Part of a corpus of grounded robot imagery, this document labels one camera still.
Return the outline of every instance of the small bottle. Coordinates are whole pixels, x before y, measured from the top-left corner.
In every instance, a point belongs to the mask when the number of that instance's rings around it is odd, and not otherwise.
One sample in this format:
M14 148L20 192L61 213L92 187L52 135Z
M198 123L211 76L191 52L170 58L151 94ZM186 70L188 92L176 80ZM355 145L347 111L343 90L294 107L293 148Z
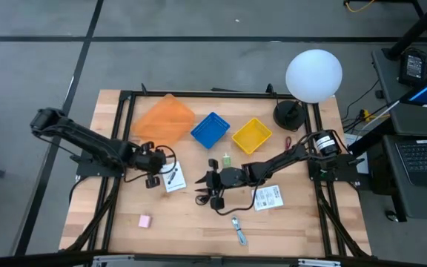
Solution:
M223 168L231 167L231 158L226 153L223 156Z

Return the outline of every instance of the white sphere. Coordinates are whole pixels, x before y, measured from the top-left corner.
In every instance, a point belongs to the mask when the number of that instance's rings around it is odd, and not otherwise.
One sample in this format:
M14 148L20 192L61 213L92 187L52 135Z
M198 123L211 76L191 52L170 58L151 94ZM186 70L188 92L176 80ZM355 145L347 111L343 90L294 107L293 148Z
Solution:
M297 55L286 70L286 86L297 99L318 103L335 94L342 81L342 66L331 53L314 49Z

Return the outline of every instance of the yellow tray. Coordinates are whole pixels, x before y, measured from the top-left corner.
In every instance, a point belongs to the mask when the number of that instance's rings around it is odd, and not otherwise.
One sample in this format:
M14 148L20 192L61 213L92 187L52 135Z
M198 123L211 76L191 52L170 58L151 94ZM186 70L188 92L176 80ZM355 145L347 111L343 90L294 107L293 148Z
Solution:
M271 136L271 131L257 118L243 125L231 138L246 153L252 154Z

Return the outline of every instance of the plastic tray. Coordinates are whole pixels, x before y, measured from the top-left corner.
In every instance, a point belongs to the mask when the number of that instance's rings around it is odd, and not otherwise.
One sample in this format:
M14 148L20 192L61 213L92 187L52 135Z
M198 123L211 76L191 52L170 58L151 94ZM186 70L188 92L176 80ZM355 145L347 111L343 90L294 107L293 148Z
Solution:
M195 116L189 107L168 93L138 119L131 130L142 142L172 146L192 129Z
M251 119L231 138L246 153L252 154L271 136L271 131L257 118Z
M212 112L191 131L191 135L205 148L210 149L225 135L229 127L224 119Z

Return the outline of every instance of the barcode sticker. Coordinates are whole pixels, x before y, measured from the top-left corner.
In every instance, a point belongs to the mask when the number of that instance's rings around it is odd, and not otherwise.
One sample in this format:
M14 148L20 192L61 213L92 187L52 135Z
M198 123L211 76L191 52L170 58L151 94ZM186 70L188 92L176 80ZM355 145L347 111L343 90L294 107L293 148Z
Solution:
M427 140L416 140L417 144L427 144Z
M259 188L256 190L255 210L262 211L268 208L280 207L284 205L282 202L281 193L278 185L268 186L267 188Z

